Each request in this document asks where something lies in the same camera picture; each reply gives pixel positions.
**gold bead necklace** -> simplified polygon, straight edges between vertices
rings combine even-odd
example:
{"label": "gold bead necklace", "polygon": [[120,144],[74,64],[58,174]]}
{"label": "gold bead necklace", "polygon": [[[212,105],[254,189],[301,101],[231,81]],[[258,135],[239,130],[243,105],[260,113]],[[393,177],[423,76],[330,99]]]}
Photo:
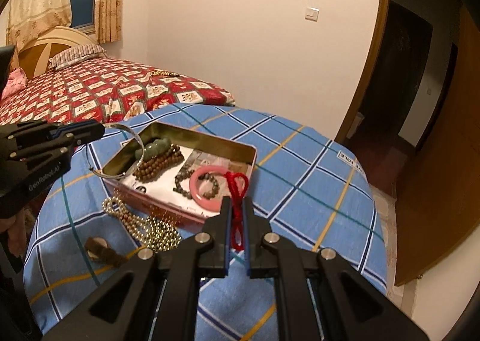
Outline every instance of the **gold bead necklace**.
{"label": "gold bead necklace", "polygon": [[[118,205],[118,210],[114,210],[114,204]],[[154,252],[174,249],[182,240],[172,223],[152,216],[141,218],[132,214],[117,196],[105,199],[102,209],[106,214],[119,219],[135,240]]]}

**blue checkered fabric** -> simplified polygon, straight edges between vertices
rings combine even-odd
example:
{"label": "blue checkered fabric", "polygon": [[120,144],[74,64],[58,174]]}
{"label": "blue checkered fabric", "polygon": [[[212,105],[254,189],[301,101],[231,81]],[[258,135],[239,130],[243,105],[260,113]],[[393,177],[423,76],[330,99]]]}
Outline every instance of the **blue checkered fabric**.
{"label": "blue checkered fabric", "polygon": [[[255,212],[299,247],[311,250],[323,235],[321,247],[335,248],[385,293],[380,219],[361,169],[352,171],[352,165],[339,158],[343,154],[354,160],[348,149],[288,119],[234,107],[172,104],[126,123],[141,131],[153,121],[255,146],[257,166],[249,189]],[[124,255],[138,247],[117,219],[102,212],[102,201],[110,194],[101,179],[89,174],[83,150],[90,149],[99,168],[129,137],[108,129],[101,140],[78,148],[70,172],[54,184],[39,214],[24,281],[44,333],[113,272],[88,259],[83,249],[88,237],[103,237]],[[240,340],[274,302],[272,281],[248,279],[243,252],[232,252],[226,279],[202,281],[196,340]],[[275,314],[267,318],[252,340],[278,339]]]}

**white wall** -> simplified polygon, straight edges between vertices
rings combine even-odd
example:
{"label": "white wall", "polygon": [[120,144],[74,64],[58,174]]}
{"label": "white wall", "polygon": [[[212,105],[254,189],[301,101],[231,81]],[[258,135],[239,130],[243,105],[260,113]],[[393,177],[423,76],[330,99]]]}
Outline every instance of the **white wall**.
{"label": "white wall", "polygon": [[417,283],[412,319],[440,341],[452,328],[480,280],[480,227]]}
{"label": "white wall", "polygon": [[119,42],[102,44],[110,56],[147,63],[147,21],[151,1],[123,0],[123,38]]}
{"label": "white wall", "polygon": [[[240,107],[335,137],[379,0],[149,0],[148,63],[221,85]],[[320,9],[318,22],[304,18]]]}
{"label": "white wall", "polygon": [[457,0],[392,0],[416,13],[433,26],[430,51],[417,95],[399,135],[416,146],[438,101],[450,58],[452,42],[458,39]]}

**silver bangle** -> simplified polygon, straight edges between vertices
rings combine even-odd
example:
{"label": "silver bangle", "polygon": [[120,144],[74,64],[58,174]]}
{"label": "silver bangle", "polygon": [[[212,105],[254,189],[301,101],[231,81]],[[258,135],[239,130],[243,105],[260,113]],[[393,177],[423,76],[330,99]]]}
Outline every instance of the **silver bangle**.
{"label": "silver bangle", "polygon": [[138,144],[140,145],[140,148],[142,149],[142,156],[140,157],[140,159],[137,162],[135,162],[135,164],[133,164],[131,167],[129,167],[129,169],[126,172],[111,176],[109,174],[104,174],[101,171],[99,172],[98,170],[96,170],[92,166],[92,163],[90,162],[90,157],[88,157],[88,147],[85,147],[85,155],[86,155],[86,158],[87,158],[89,170],[92,173],[96,174],[98,177],[101,177],[102,179],[118,180],[118,179],[123,179],[127,176],[130,176],[131,174],[134,174],[138,170],[138,168],[140,168],[140,165],[143,162],[143,157],[145,157],[145,146],[143,145],[142,139],[131,127],[126,126],[124,124],[121,124],[121,123],[105,123],[103,125],[105,126],[105,128],[117,128],[118,130],[126,131],[127,133],[132,134],[133,138],[138,142]]}

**wall switch plate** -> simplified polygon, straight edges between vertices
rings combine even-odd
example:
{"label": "wall switch plate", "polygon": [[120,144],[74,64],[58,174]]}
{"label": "wall switch plate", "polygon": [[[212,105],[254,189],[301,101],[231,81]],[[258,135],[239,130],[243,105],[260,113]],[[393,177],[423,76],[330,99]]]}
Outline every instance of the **wall switch plate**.
{"label": "wall switch plate", "polygon": [[305,11],[305,19],[313,20],[316,22],[318,20],[318,9],[317,8],[307,8]]}

